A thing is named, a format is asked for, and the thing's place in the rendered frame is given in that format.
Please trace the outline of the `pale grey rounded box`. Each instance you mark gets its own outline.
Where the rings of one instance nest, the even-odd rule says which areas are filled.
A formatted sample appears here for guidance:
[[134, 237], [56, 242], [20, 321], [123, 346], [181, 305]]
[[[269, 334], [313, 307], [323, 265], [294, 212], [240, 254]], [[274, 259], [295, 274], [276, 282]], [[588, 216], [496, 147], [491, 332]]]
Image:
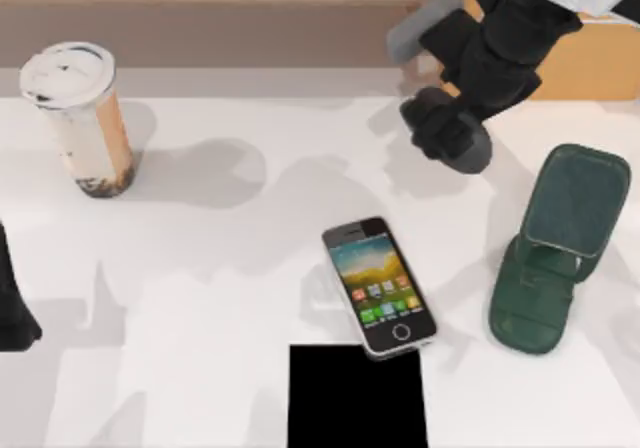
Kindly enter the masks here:
[[409, 14], [386, 35], [390, 60], [395, 64], [404, 64], [418, 56], [423, 51], [420, 37], [454, 11], [462, 8], [462, 0], [431, 0]]

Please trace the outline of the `dark green phone stand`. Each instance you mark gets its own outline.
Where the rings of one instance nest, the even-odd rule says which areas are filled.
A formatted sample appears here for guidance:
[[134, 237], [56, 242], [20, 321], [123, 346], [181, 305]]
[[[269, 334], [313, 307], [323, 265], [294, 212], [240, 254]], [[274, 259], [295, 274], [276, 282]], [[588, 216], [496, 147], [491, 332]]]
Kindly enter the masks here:
[[531, 355], [558, 345], [575, 288], [598, 266], [631, 177], [617, 154], [579, 144], [549, 153], [491, 295], [488, 325], [497, 341]]

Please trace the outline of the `black smartphone with lit screen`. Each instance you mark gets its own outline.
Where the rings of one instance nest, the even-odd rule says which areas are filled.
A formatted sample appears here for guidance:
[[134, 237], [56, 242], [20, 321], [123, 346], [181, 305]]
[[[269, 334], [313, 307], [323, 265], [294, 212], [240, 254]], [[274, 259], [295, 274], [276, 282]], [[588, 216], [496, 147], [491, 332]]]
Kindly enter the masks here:
[[435, 338], [435, 317], [384, 218], [329, 228], [322, 241], [370, 358], [391, 358]]

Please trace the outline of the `brown wooden cabinet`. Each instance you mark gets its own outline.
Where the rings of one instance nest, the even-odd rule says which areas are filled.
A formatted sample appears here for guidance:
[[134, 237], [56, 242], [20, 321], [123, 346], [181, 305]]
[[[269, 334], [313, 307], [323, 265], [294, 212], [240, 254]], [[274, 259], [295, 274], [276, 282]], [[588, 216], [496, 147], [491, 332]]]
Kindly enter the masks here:
[[427, 0], [0, 0], [0, 67], [90, 41], [129, 68], [368, 68]]

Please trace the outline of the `flat black square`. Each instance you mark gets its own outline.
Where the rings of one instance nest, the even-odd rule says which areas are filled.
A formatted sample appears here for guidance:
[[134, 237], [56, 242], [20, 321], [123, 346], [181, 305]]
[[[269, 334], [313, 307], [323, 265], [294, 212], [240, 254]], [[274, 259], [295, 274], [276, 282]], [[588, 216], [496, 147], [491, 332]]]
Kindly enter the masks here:
[[291, 346], [286, 448], [429, 448], [418, 352]]

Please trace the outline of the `milk tea plastic cup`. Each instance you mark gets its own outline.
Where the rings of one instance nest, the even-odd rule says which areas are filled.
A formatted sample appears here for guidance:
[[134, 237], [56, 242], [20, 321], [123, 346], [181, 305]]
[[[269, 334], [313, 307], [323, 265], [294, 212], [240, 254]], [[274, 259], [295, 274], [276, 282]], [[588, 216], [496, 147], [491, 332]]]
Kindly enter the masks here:
[[116, 62], [90, 42], [51, 45], [22, 66], [22, 96], [46, 118], [81, 191], [112, 198], [135, 177], [135, 160], [115, 91]]

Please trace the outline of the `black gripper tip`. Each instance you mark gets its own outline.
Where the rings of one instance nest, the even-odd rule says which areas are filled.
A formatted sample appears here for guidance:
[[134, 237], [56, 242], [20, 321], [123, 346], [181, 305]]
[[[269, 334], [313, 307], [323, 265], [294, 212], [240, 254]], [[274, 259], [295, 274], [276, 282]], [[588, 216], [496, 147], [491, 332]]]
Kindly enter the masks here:
[[42, 337], [42, 329], [17, 285], [6, 231], [0, 222], [0, 353], [23, 352]]

